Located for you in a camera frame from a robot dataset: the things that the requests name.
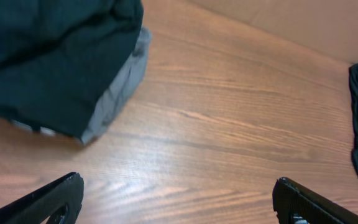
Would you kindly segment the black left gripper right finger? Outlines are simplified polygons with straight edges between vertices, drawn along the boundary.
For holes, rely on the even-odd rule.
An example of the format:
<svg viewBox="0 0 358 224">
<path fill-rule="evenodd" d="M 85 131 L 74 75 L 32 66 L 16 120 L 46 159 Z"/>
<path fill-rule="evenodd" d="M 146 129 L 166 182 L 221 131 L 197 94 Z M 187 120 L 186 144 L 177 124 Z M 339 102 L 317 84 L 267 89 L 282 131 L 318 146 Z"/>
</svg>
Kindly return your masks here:
<svg viewBox="0 0 358 224">
<path fill-rule="evenodd" d="M 280 224 L 358 224 L 358 215 L 288 177 L 276 181 L 272 201 Z"/>
</svg>

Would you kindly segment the black shorts with white waistband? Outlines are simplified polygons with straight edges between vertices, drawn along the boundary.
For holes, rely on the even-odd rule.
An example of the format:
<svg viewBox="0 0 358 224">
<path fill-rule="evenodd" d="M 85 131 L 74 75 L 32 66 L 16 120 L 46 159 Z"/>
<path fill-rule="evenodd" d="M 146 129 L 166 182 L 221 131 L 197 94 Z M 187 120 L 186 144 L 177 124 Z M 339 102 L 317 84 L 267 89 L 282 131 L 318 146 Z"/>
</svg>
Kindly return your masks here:
<svg viewBox="0 0 358 224">
<path fill-rule="evenodd" d="M 80 137 L 143 15 L 140 0 L 0 0 L 0 117 Z"/>
</svg>

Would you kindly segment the grey folded garment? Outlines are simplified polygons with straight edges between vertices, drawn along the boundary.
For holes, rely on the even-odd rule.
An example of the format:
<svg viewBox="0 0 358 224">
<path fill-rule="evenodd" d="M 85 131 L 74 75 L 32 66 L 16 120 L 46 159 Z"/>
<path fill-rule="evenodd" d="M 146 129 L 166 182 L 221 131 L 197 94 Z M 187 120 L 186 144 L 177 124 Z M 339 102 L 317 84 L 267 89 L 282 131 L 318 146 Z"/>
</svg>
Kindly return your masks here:
<svg viewBox="0 0 358 224">
<path fill-rule="evenodd" d="M 150 40 L 140 24 L 0 29 L 0 117 L 88 144 L 142 81 Z"/>
</svg>

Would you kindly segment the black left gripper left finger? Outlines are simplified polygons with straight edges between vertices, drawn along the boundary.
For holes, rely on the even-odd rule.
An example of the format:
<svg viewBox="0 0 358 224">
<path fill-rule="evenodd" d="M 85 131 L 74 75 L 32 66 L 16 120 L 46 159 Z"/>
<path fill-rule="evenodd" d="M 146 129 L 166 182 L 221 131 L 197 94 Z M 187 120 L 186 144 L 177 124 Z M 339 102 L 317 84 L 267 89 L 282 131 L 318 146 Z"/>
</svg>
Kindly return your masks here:
<svg viewBox="0 0 358 224">
<path fill-rule="evenodd" d="M 83 196 L 83 178 L 68 173 L 0 208 L 0 224 L 75 224 Z"/>
</svg>

